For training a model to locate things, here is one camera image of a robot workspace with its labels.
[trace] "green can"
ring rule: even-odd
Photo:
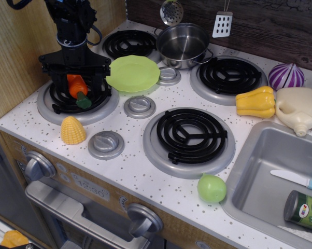
[[[312,197],[293,190],[285,204],[284,219],[312,229]]]

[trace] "speckled countertop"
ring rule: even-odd
[[[120,29],[150,31],[150,27],[127,21]],[[253,56],[247,53],[209,45],[215,56],[226,55],[247,59],[268,75],[279,62]],[[152,205],[196,226],[238,248],[287,249],[292,248],[266,234],[259,232],[231,218],[219,203],[208,204],[197,193],[198,180],[169,176],[154,167],[145,156],[142,135],[148,122],[155,115],[176,107],[194,107],[206,110],[222,119],[235,137],[236,152],[232,162],[217,174],[224,181],[251,130],[263,119],[238,116],[233,106],[222,106],[208,102],[197,95],[189,83],[191,70],[180,70],[182,81],[174,86],[154,85],[149,90],[134,94],[120,92],[117,108],[105,119],[84,126],[87,139],[78,145],[66,145],[60,137],[61,127],[46,121],[38,112],[36,101],[38,91],[16,106],[0,119],[3,130],[45,152],[58,157],[77,168],[119,187]],[[305,86],[312,88],[312,71],[303,70]],[[155,114],[146,119],[133,119],[123,110],[124,103],[134,95],[146,95],[157,106]],[[281,123],[276,117],[268,119]],[[115,131],[125,142],[123,153],[111,160],[97,160],[89,155],[88,140],[101,131]]]

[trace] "bottle cap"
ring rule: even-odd
[[[304,123],[298,123],[294,126],[294,132],[297,136],[305,136],[307,134],[307,125]]]

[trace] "black burner coil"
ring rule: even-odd
[[[253,90],[262,73],[252,64],[238,59],[213,58],[199,68],[201,81],[217,94],[239,94]]]
[[[190,134],[188,127],[200,133]],[[219,155],[227,139],[227,131],[211,115],[196,109],[166,111],[157,124],[157,135],[172,163],[203,163]]]
[[[55,113],[69,113],[69,114],[77,114],[77,113],[83,113],[88,110],[91,110],[95,107],[100,106],[101,104],[105,104],[109,97],[112,94],[111,86],[107,83],[105,79],[102,81],[101,91],[95,92],[93,91],[93,87],[91,84],[91,78],[88,76],[83,77],[84,81],[86,82],[86,85],[89,88],[87,97],[91,100],[92,105],[89,108],[82,109],[76,104],[76,99],[73,98],[71,95],[64,94],[61,92],[58,88],[56,88],[55,84],[52,83],[49,89],[50,96],[54,102],[52,104],[52,108]]]
[[[131,55],[148,56],[153,49],[156,49],[156,39],[143,31],[118,31],[106,38],[103,49],[115,59]]]

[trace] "timer display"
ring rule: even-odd
[[[101,186],[81,177],[80,175],[77,175],[75,173],[71,173],[73,180],[77,186],[80,188],[83,188],[94,195],[101,197],[105,201],[110,200],[110,192],[106,190],[105,188],[102,188]]]

